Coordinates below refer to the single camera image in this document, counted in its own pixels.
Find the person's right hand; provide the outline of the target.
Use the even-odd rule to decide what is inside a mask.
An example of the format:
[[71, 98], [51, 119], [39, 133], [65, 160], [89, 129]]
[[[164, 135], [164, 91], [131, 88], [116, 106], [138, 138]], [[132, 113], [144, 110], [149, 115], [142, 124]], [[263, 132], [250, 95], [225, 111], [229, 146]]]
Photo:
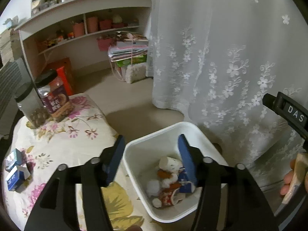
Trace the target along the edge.
[[285, 196], [287, 194], [287, 192], [289, 191], [290, 188], [290, 184], [291, 181], [293, 179], [293, 175], [294, 175], [294, 169], [295, 169], [295, 159], [293, 159], [290, 162], [290, 167], [291, 167], [291, 171], [289, 171], [289, 173], [287, 173], [284, 176], [284, 185], [282, 186], [281, 190], [280, 190], [280, 195], [281, 196]]

